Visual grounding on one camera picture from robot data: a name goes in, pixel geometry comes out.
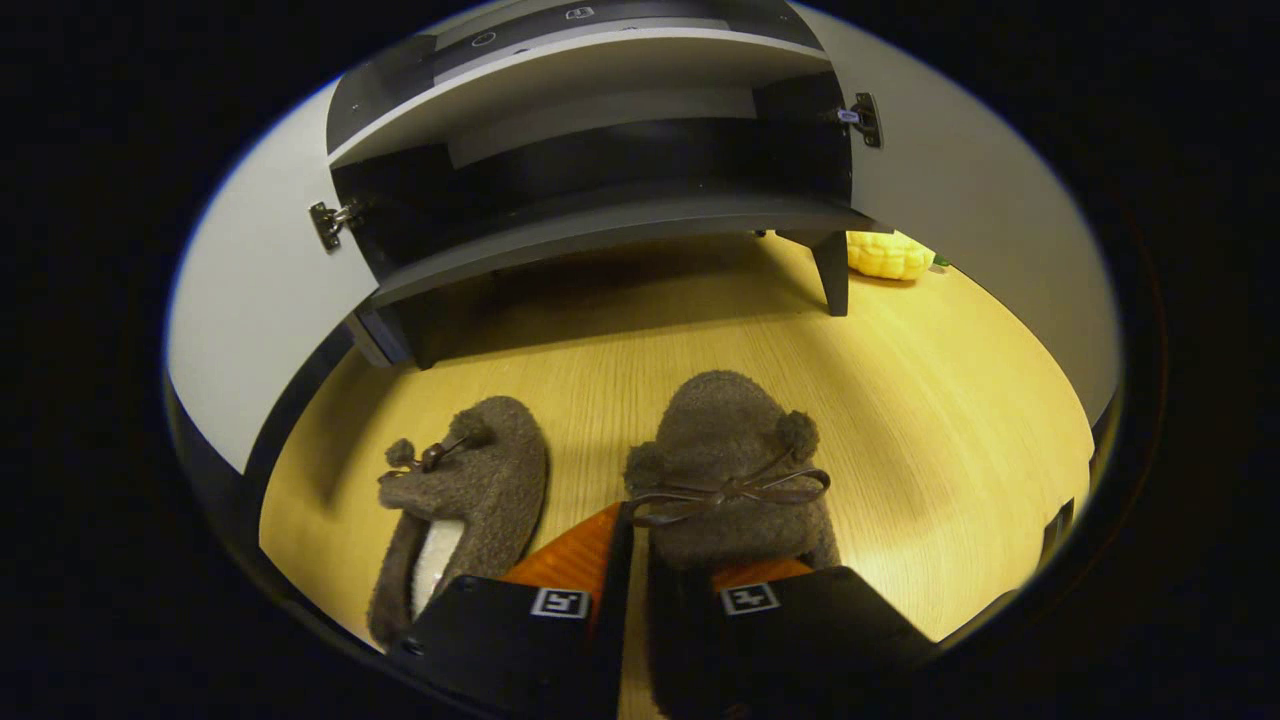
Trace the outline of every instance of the cabinet leg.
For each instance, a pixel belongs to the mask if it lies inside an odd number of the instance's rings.
[[[799,242],[813,252],[818,265],[818,278],[827,293],[827,310],[837,318],[849,315],[849,250],[845,243],[845,231],[787,231],[778,228],[777,234],[792,242]]]
[[[369,336],[372,338],[374,343],[378,345],[378,350],[381,350],[383,355],[387,357],[388,365],[394,365],[413,357],[413,350],[408,343],[408,338],[404,336],[399,315],[396,313],[393,306],[357,310],[356,318],[358,318],[360,323],[366,331],[369,331]]]

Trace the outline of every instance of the label sticker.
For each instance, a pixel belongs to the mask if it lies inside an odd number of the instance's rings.
[[[534,609],[530,615],[541,618],[586,618],[591,609],[591,596],[582,591],[563,591],[558,588],[538,588]]]
[[[724,603],[726,615],[746,615],[781,607],[769,583],[724,588],[721,591],[721,602]]]

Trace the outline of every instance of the slipper pom-pom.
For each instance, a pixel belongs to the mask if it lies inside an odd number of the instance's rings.
[[[413,443],[408,438],[399,438],[387,448],[387,464],[392,468],[412,468],[415,455],[417,452]]]
[[[805,461],[818,451],[818,424],[799,410],[778,418],[777,433],[796,460]]]
[[[644,442],[631,448],[627,454],[627,468],[622,473],[622,479],[627,489],[632,493],[652,488],[662,483],[666,473],[666,462],[658,443]]]

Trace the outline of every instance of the brown ribbon bow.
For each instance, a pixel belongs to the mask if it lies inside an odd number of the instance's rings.
[[[632,509],[641,505],[658,503],[658,509],[645,515],[634,516],[631,524],[637,528],[658,528],[692,518],[714,509],[726,500],[749,497],[759,502],[774,505],[804,505],[822,497],[831,487],[831,475],[818,468],[804,468],[776,478],[762,477],[777,465],[786,455],[769,462],[764,469],[745,478],[730,478],[716,489],[699,488],[676,482],[664,482],[653,491],[637,495],[631,500]],[[820,488],[788,489],[776,488],[795,478],[813,478],[822,483]]]

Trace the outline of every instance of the corn toy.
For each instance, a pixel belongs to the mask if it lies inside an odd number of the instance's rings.
[[[876,278],[919,279],[937,259],[936,252],[899,231],[849,231],[845,233],[845,243],[849,249],[849,266]],[[948,263],[941,260],[938,264]]]

